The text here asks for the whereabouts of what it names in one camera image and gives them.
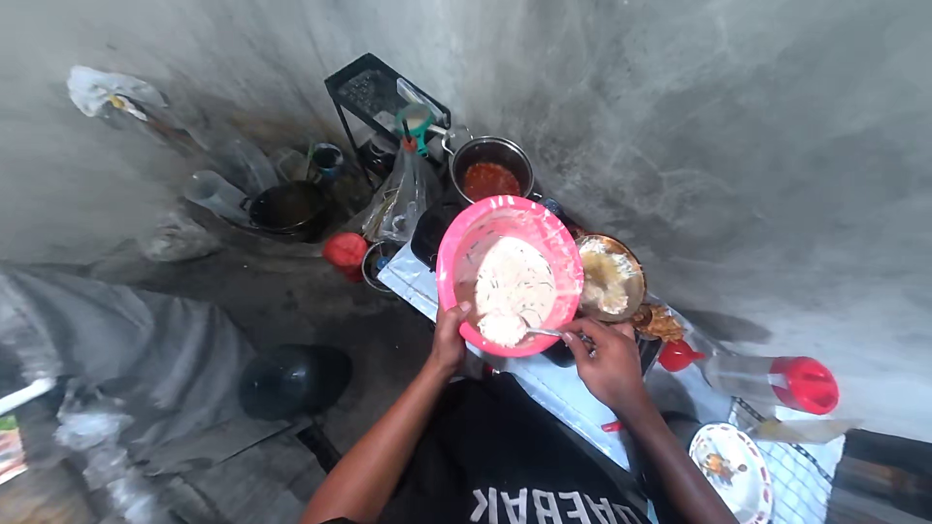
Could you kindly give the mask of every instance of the concrete wall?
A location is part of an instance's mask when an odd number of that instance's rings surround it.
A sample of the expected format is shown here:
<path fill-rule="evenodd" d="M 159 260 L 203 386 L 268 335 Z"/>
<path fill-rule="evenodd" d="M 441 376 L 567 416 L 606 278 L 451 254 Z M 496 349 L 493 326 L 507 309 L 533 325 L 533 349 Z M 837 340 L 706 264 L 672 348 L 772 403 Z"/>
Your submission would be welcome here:
<path fill-rule="evenodd" d="M 0 245 L 94 257 L 184 163 L 81 116 L 74 63 L 338 137 L 323 79 L 372 51 L 516 140 L 652 291 L 743 352 L 811 354 L 838 413 L 932 440 L 932 4 L 112 0 L 5 7 Z"/>

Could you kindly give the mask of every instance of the pink plastic bowl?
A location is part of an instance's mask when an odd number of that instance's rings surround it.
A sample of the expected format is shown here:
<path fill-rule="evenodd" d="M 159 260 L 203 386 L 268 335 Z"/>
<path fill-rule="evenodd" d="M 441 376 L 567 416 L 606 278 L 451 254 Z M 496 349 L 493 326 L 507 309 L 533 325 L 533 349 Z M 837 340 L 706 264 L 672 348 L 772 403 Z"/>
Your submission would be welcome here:
<path fill-rule="evenodd" d="M 488 248 L 501 237 L 516 237 L 534 246 L 554 272 L 557 297 L 541 327 L 557 328 L 573 319 L 583 291 L 583 262 L 563 223 L 542 205 L 520 197 L 498 196 L 479 200 L 450 224 L 437 254 L 437 294 L 440 307 L 449 310 L 460 302 L 475 303 L 475 278 Z M 528 356 L 542 352 L 556 339 L 546 335 L 525 337 L 506 348 L 483 338 L 475 309 L 459 327 L 468 342 L 499 356 Z"/>

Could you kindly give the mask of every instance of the hand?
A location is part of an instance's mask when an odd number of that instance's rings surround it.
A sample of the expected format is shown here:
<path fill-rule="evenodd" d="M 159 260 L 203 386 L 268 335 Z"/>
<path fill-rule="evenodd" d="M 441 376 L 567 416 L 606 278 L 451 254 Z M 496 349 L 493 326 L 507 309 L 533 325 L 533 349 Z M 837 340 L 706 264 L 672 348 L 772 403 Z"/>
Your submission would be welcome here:
<path fill-rule="evenodd" d="M 449 310 L 437 311 L 437 327 L 433 331 L 433 347 L 428 364 L 449 377 L 456 372 L 466 353 L 466 342 L 459 335 L 459 326 L 472 308 L 469 302 L 462 302 Z"/>
<path fill-rule="evenodd" d="M 640 356 L 631 324 L 611 327 L 592 319 L 575 320 L 560 328 L 563 340 L 576 358 L 576 371 L 595 398 L 619 417 L 628 417 L 637 409 L 650 406 L 640 372 Z M 597 351 L 579 338 L 583 332 L 595 342 Z"/>

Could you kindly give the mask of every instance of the person's left hand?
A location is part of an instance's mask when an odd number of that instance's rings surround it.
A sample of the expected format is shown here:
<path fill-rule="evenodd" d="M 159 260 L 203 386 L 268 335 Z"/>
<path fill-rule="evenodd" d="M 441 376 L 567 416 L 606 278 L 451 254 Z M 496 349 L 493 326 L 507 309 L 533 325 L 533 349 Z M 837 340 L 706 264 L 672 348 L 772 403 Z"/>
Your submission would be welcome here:
<path fill-rule="evenodd" d="M 437 327 L 433 331 L 433 347 L 428 363 L 451 377 L 466 352 L 466 342 L 459 335 L 459 326 L 472 308 L 469 302 L 462 302 L 449 310 L 437 311 Z"/>

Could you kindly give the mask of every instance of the metal spoon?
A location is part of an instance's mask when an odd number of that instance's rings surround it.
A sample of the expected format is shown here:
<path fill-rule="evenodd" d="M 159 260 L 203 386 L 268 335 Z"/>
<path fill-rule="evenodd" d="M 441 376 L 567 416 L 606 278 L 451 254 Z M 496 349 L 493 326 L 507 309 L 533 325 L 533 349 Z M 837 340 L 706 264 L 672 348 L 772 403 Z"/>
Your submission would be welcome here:
<path fill-rule="evenodd" d="M 537 333 L 538 335 L 550 335 L 551 337 L 558 337 L 558 338 L 563 337 L 563 332 L 560 331 L 559 329 L 545 329 L 543 327 L 531 327 L 529 325 L 528 325 L 528 333 Z M 580 340 L 582 340 L 589 346 L 595 347 L 596 345 L 593 342 L 593 340 L 589 338 L 589 336 L 586 335 L 585 333 L 580 333 L 579 335 L 577 335 L 577 337 L 579 337 Z"/>
<path fill-rule="evenodd" d="M 550 335 L 551 337 L 563 337 L 563 332 L 559 329 L 545 329 L 543 327 L 528 326 L 528 333 L 537 333 L 538 335 Z"/>

